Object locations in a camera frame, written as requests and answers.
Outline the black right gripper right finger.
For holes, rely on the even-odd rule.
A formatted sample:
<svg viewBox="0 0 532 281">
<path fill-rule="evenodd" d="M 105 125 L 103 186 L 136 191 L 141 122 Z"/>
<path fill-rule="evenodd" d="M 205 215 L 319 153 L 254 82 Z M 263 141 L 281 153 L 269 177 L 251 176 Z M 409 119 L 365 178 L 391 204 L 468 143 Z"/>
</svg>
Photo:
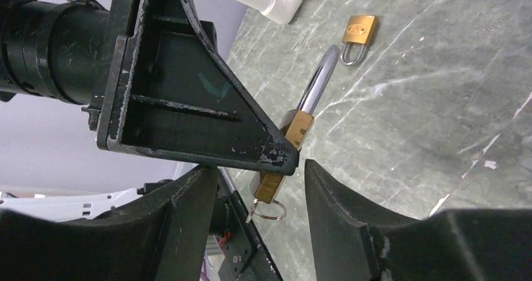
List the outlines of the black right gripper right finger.
<svg viewBox="0 0 532 281">
<path fill-rule="evenodd" d="M 448 209 L 424 220 L 389 210 L 308 159 L 318 280 L 530 280 L 531 211 Z"/>
</svg>

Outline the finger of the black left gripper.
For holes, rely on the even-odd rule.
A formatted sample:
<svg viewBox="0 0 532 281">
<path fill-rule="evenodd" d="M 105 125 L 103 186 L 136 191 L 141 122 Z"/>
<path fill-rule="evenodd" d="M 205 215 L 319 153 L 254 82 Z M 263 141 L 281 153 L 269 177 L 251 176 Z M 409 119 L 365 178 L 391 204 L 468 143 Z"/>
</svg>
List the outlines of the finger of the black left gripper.
<svg viewBox="0 0 532 281">
<path fill-rule="evenodd" d="M 216 49 L 193 0 L 112 0 L 99 148 L 291 175 L 299 154 Z"/>
</svg>

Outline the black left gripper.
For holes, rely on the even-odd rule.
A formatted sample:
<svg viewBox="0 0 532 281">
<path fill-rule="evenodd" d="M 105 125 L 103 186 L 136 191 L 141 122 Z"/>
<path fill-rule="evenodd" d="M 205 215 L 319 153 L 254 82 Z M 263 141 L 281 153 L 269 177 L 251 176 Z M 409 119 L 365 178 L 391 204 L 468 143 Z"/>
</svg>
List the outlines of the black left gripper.
<svg viewBox="0 0 532 281">
<path fill-rule="evenodd" d="M 1 0 L 1 101 L 102 102 L 110 16 L 97 0 Z"/>
</svg>

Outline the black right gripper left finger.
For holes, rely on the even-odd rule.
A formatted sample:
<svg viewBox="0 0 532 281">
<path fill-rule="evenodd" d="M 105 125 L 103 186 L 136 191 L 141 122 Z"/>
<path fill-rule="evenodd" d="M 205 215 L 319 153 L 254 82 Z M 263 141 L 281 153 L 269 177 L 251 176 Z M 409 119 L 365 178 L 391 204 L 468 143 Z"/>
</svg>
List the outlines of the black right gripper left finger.
<svg viewBox="0 0 532 281">
<path fill-rule="evenodd" d="M 1 211 L 2 280 L 199 280 L 219 171 L 198 166 L 92 220 Z"/>
</svg>

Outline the large brass padlock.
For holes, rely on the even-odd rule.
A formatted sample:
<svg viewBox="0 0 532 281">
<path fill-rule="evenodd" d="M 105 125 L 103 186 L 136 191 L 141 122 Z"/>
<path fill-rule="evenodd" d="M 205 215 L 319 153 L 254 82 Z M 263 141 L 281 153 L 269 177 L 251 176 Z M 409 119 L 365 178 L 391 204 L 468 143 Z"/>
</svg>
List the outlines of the large brass padlock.
<svg viewBox="0 0 532 281">
<path fill-rule="evenodd" d="M 338 46 L 330 46 L 321 58 L 312 78 L 295 109 L 288 111 L 280 124 L 281 133 L 295 147 L 302 149 L 303 143 L 314 123 L 314 111 L 327 87 L 340 56 Z M 270 204 L 277 195 L 285 176 L 260 172 L 250 183 L 253 197 Z"/>
</svg>

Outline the silver key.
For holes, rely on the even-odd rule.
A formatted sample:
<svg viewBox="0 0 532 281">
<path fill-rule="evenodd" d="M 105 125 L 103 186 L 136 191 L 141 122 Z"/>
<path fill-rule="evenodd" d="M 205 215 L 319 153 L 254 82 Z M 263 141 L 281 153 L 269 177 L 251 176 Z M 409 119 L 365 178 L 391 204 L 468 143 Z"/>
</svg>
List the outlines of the silver key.
<svg viewBox="0 0 532 281">
<path fill-rule="evenodd" d="M 253 219 L 253 217 L 257 214 L 257 208 L 258 208 L 259 202 L 260 201 L 258 199 L 254 199 L 251 202 L 250 209 L 248 211 L 248 215 L 247 215 L 247 218 L 245 220 L 246 224 L 250 223 L 251 220 Z"/>
</svg>

